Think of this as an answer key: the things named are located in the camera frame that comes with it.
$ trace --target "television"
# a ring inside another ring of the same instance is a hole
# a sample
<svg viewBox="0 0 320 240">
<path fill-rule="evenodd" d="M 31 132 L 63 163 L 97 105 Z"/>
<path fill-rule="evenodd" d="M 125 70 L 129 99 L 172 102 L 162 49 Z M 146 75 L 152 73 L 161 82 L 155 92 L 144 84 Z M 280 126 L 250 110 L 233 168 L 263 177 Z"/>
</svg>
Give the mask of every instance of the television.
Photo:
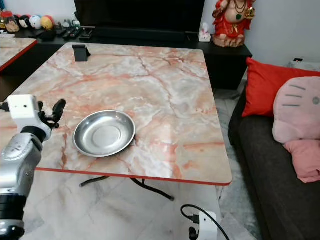
<svg viewBox="0 0 320 240">
<path fill-rule="evenodd" d="M 198 32 L 205 0 L 74 0 L 82 26 Z"/>
</svg>

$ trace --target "gray sofa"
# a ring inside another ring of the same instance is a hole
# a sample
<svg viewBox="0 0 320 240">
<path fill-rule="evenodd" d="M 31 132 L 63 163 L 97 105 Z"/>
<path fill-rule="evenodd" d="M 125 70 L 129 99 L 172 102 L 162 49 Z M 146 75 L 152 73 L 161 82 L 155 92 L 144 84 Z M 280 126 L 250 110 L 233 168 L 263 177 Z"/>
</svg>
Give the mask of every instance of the gray sofa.
<svg viewBox="0 0 320 240">
<path fill-rule="evenodd" d="M 246 91 L 233 112 L 228 136 L 266 240 L 320 240 L 320 181 L 304 184 L 292 156 L 273 138 L 274 119 L 242 117 Z"/>
</svg>

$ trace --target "white wall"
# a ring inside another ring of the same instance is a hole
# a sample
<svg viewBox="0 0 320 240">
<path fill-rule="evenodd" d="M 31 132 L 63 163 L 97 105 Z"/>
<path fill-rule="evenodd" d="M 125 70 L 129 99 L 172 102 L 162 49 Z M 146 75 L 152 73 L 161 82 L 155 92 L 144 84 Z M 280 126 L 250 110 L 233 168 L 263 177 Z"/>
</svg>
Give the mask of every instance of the white wall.
<svg viewBox="0 0 320 240">
<path fill-rule="evenodd" d="M 205 0 L 202 22 L 214 32 L 212 12 L 217 0 Z M 74 18 L 74 0 L 4 0 L 16 14 Z M 256 0 L 256 18 L 246 45 L 261 62 L 286 65 L 295 57 L 320 62 L 320 0 Z"/>
<path fill-rule="evenodd" d="M 212 23 L 216 2 L 205 1 L 203 22 Z M 274 65 L 295 57 L 320 62 L 320 0 L 256 0 L 254 8 L 245 42 L 253 58 Z"/>
</svg>

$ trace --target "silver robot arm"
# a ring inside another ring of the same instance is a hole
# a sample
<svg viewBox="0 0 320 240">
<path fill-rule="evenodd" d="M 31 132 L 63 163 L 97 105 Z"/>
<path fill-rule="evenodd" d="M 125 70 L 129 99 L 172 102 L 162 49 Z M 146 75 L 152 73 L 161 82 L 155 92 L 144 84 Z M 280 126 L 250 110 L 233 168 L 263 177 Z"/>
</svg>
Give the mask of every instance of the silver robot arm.
<svg viewBox="0 0 320 240">
<path fill-rule="evenodd" d="M 32 95 L 9 96 L 8 106 L 19 133 L 0 155 L 0 240 L 17 240 L 25 233 L 24 207 L 41 160 L 42 143 L 59 127 L 66 101 L 59 100 L 50 116 Z"/>
</svg>

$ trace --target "red table edge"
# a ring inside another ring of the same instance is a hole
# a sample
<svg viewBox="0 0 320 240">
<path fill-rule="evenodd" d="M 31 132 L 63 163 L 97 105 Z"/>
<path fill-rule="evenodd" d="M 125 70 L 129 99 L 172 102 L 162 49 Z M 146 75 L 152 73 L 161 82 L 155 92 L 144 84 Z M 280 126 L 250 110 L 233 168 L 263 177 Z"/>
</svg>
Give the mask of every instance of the red table edge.
<svg viewBox="0 0 320 240">
<path fill-rule="evenodd" d="M 183 180 L 183 179 L 170 179 L 163 177 L 152 177 L 152 176 L 137 176 L 137 175 L 126 175 L 126 174 L 116 174 L 116 173 L 103 173 L 103 172 L 92 172 L 92 171 L 75 171 L 75 170 L 62 170 L 46 167 L 36 167 L 38 171 L 47 171 L 47 172 L 57 172 L 57 173 L 69 173 L 69 174 L 86 174 L 86 175 L 98 175 L 98 176 L 109 176 L 109 177 L 121 177 L 121 178 L 132 178 L 132 179 L 149 179 L 149 180 L 160 180 L 168 182 L 177 182 L 177 183 L 186 183 L 186 184 L 201 184 L 201 185 L 214 185 L 214 186 L 228 186 L 231 184 L 227 183 L 218 183 L 218 182 L 206 182 L 206 181 L 192 181 L 192 180 Z"/>
<path fill-rule="evenodd" d="M 16 61 L 18 58 L 20 58 L 23 54 L 25 54 L 27 51 L 29 51 L 31 48 L 33 48 L 38 43 L 37 40 L 35 40 L 33 43 L 31 43 L 29 46 L 27 46 L 25 49 L 23 49 L 21 52 L 19 52 L 17 55 L 15 55 L 13 58 L 11 58 L 9 61 L 7 61 L 5 64 L 0 66 L 0 72 L 5 70 L 6 67 L 11 65 L 14 61 Z"/>
</svg>

